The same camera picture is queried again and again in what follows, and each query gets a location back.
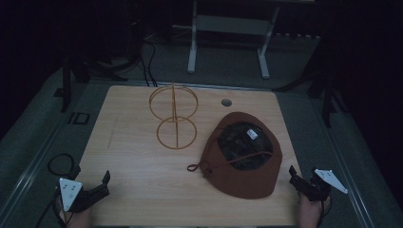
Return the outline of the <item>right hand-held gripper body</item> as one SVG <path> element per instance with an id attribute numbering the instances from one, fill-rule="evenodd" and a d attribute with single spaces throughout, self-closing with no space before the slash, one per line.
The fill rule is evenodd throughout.
<path id="1" fill-rule="evenodd" d="M 304 181 L 299 192 L 303 193 L 309 201 L 325 201 L 335 188 L 343 194 L 348 189 L 341 183 L 332 170 L 313 169 L 313 175 L 309 181 Z"/>

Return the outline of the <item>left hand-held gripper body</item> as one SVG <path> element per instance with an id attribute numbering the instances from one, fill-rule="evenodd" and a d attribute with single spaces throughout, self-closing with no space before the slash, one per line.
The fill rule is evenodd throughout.
<path id="1" fill-rule="evenodd" d="M 97 202 L 96 198 L 85 191 L 83 185 L 75 180 L 59 179 L 63 210 L 80 213 Z"/>

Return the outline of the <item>brown felt hat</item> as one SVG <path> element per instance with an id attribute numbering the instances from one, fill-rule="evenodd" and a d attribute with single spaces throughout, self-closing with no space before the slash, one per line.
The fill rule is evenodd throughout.
<path id="1" fill-rule="evenodd" d="M 281 163 L 280 145 L 270 129 L 248 113 L 232 112 L 211 133 L 200 161 L 187 170 L 200 170 L 222 193 L 255 200 L 274 192 Z"/>

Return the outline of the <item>gold wire hat stand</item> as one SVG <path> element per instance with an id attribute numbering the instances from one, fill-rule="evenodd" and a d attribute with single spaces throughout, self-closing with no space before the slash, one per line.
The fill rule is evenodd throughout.
<path id="1" fill-rule="evenodd" d="M 159 87 L 150 94 L 148 107 L 158 120 L 156 138 L 165 148 L 185 149 L 197 139 L 194 116 L 199 98 L 191 88 L 175 84 Z"/>

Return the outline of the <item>person's left hand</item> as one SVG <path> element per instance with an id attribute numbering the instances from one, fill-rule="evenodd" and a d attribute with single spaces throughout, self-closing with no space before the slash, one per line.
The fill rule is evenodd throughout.
<path id="1" fill-rule="evenodd" d="M 66 228 L 92 228 L 91 212 L 92 208 L 87 208 L 80 213 L 61 211 L 59 215 L 62 217 Z"/>

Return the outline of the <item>person's right hand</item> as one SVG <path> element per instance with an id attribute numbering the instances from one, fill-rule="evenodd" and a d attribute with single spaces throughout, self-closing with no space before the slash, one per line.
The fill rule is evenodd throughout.
<path id="1" fill-rule="evenodd" d="M 317 228 L 331 205 L 331 198 L 325 201 L 310 201 L 303 193 L 299 194 L 297 225 L 299 228 Z"/>

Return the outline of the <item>black tripod stand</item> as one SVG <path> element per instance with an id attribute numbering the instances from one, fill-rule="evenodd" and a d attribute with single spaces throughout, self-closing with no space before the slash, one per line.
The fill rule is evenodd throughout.
<path id="1" fill-rule="evenodd" d="M 54 92 L 54 97 L 63 99 L 61 112 L 66 112 L 71 102 L 71 73 L 78 77 L 79 82 L 87 83 L 89 76 L 86 75 L 86 68 L 89 67 L 112 80 L 125 81 L 125 78 L 118 76 L 116 71 L 123 70 L 131 65 L 132 62 L 128 61 L 117 66 L 106 67 L 83 54 L 68 54 L 62 63 L 62 86 Z"/>
<path id="2" fill-rule="evenodd" d="M 273 88 L 273 91 L 289 91 L 297 86 L 311 81 L 312 83 L 307 90 L 307 95 L 312 99 L 317 99 L 320 95 L 323 96 L 321 119 L 327 127 L 331 127 L 330 116 L 332 113 L 336 113 L 336 108 L 333 104 L 333 101 L 336 101 L 343 111 L 347 110 L 347 108 L 344 106 L 344 103 L 336 94 L 335 79 L 336 74 L 333 71 L 326 71 L 323 69 L 304 71 L 302 75 L 293 82 Z"/>

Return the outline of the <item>black rectangular floor bracket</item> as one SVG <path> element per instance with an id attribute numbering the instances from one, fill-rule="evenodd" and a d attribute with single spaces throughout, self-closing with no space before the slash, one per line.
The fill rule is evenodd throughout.
<path id="1" fill-rule="evenodd" d="M 67 123 L 68 124 L 87 124 L 89 122 L 90 115 L 83 112 L 72 112 Z"/>

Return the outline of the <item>white metal stand frame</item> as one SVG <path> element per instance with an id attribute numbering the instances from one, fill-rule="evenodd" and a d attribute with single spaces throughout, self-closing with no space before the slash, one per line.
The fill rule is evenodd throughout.
<path id="1" fill-rule="evenodd" d="M 261 77 L 270 77 L 269 67 L 266 60 L 266 51 L 273 35 L 275 23 L 279 14 L 279 7 L 274 7 L 270 20 L 246 19 L 225 16 L 213 16 L 198 13 L 199 0 L 193 0 L 192 25 L 191 25 L 191 45 L 188 57 L 187 72 L 194 73 L 197 63 L 197 32 L 214 31 L 247 35 L 262 35 L 263 44 L 257 49 L 257 57 Z"/>

